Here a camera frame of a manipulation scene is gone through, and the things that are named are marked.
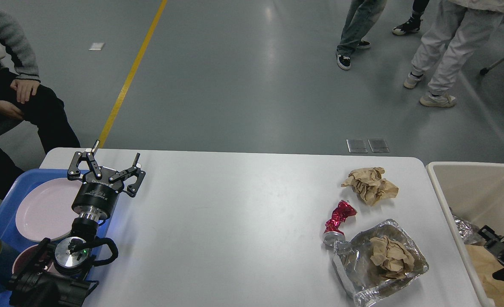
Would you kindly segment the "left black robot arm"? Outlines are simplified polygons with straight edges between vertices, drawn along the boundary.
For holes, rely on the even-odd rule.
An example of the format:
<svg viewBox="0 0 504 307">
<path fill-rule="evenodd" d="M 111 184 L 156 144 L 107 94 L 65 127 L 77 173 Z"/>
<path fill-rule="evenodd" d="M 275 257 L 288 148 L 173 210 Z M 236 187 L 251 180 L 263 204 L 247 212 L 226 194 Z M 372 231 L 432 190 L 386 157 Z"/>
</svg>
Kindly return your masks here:
<svg viewBox="0 0 504 307">
<path fill-rule="evenodd" d="M 92 148 L 74 153 L 67 179 L 79 181 L 72 203 L 74 218 L 69 234 L 55 243 L 43 239 L 23 267 L 16 270 L 6 289 L 14 307 L 80 307 L 96 289 L 98 280 L 88 280 L 90 270 L 111 264 L 119 256 L 111 238 L 98 237 L 98 229 L 113 215 L 118 198 L 135 197 L 146 173 L 137 153 L 133 164 L 122 171 L 101 166 Z"/>
</svg>

